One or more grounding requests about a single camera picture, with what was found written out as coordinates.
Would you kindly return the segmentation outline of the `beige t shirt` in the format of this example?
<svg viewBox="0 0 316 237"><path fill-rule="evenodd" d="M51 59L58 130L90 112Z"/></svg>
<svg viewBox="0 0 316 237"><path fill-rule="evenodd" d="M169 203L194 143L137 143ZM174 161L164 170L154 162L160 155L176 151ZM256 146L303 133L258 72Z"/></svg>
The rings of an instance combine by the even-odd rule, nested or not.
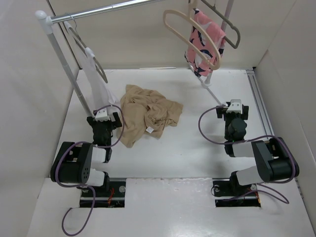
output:
<svg viewBox="0 0 316 237"><path fill-rule="evenodd" d="M176 127L183 104L166 99L156 90L128 84L120 100L125 128L121 142L132 148L144 134L160 139L168 126Z"/></svg>

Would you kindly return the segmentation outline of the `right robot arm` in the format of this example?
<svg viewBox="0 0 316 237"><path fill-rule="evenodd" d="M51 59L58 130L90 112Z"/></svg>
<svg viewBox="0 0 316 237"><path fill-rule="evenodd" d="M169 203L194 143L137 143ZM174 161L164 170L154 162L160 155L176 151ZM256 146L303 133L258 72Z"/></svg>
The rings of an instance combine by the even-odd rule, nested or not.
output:
<svg viewBox="0 0 316 237"><path fill-rule="evenodd" d="M233 158L249 157L255 165L231 173L228 181L214 181L218 197L240 196L255 187L257 183L270 183L296 178L299 165L281 137L246 142L246 120L249 107L228 103L216 109L217 118L225 121L225 152Z"/></svg>

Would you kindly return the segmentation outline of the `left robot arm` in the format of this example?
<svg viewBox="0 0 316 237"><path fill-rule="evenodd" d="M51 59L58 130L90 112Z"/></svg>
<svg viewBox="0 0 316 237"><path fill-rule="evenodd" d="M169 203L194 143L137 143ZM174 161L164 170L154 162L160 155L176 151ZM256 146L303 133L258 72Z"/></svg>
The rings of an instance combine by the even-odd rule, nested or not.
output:
<svg viewBox="0 0 316 237"><path fill-rule="evenodd" d="M114 112L105 120L101 116L87 117L92 127L93 142L63 142L50 170L52 182L63 186L92 186L100 196L110 191L107 172L91 167L93 163L108 163L112 155L113 131L122 127L119 114Z"/></svg>

